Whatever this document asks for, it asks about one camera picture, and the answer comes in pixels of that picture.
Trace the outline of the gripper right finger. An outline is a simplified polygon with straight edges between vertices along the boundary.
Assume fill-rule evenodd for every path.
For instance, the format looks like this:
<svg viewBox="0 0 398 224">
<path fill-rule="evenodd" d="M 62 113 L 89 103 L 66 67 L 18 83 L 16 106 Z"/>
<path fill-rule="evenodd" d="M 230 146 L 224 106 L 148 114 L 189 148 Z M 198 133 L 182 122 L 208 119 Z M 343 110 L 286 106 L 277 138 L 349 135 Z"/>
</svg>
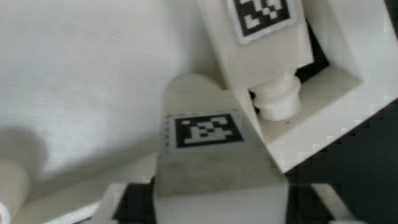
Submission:
<svg viewBox="0 0 398 224">
<path fill-rule="evenodd" d="M 356 224 L 356 216 L 333 186 L 290 186 L 286 224 Z"/>
</svg>

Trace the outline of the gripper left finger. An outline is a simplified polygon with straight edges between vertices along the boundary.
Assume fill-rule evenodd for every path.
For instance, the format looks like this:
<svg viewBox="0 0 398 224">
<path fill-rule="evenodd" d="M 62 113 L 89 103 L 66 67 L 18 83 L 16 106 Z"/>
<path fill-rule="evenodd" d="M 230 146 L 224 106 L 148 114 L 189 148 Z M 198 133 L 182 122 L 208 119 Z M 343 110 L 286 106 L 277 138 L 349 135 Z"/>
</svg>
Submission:
<svg viewBox="0 0 398 224">
<path fill-rule="evenodd" d="M 151 183 L 109 186 L 89 224 L 157 224 Z"/>
</svg>

